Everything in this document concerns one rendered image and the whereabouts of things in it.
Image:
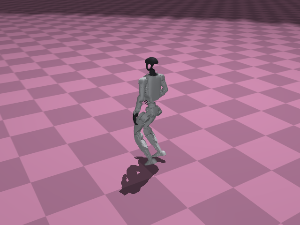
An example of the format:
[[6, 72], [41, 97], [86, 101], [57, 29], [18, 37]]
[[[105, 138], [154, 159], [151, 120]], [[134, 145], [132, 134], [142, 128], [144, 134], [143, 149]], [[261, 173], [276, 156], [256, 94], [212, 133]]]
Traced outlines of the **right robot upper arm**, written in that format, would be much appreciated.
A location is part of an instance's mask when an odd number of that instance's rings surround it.
[[165, 81], [165, 76], [163, 74], [160, 75], [161, 75], [161, 86], [162, 86], [161, 92], [166, 93], [168, 91], [168, 87]]

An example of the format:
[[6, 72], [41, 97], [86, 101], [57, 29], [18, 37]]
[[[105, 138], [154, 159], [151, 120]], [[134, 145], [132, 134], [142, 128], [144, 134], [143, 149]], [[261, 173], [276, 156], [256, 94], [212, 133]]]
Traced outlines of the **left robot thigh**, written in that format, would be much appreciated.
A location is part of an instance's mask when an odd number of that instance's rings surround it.
[[148, 112], [142, 112], [138, 115], [136, 118], [136, 123], [138, 125], [134, 125], [134, 135], [139, 135], [140, 139], [143, 139], [143, 134], [141, 133], [141, 129], [143, 128], [144, 124], [150, 119], [151, 113]]

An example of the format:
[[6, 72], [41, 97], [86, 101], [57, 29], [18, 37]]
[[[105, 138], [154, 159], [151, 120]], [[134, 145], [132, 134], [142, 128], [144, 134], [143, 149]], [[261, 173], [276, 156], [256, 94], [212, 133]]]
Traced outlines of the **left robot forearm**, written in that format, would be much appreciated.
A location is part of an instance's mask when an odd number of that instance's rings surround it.
[[139, 114], [142, 105], [143, 105], [143, 103], [140, 102], [140, 96], [138, 96], [138, 97], [137, 97], [136, 106], [135, 106], [135, 110], [133, 111], [134, 115], [135, 115], [136, 113]]

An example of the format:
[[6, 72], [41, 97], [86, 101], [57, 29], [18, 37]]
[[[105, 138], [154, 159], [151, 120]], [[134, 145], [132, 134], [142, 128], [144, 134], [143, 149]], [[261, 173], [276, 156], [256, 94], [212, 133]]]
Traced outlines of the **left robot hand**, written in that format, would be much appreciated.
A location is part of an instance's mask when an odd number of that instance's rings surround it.
[[138, 113], [136, 113], [135, 115], [133, 114], [133, 122], [135, 123], [135, 125], [138, 125], [138, 124], [136, 123], [136, 117], [138, 117]]

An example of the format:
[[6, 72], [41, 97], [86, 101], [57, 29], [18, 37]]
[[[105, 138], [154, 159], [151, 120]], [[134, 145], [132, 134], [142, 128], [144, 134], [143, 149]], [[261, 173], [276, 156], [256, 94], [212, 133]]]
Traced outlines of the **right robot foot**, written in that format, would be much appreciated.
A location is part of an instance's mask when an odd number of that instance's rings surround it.
[[158, 156], [165, 156], [166, 155], [166, 152], [163, 150], [163, 151], [161, 151], [161, 152], [157, 152], [157, 153], [155, 153], [154, 155], [152, 155], [152, 157], [158, 157]]

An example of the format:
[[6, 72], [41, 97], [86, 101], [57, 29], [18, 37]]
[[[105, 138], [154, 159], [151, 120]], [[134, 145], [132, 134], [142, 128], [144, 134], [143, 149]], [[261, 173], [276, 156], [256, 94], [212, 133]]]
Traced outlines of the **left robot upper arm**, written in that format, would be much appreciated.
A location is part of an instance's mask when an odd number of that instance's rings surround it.
[[139, 79], [139, 96], [140, 96], [140, 102], [145, 101], [145, 85], [147, 84], [147, 77], [142, 77]]

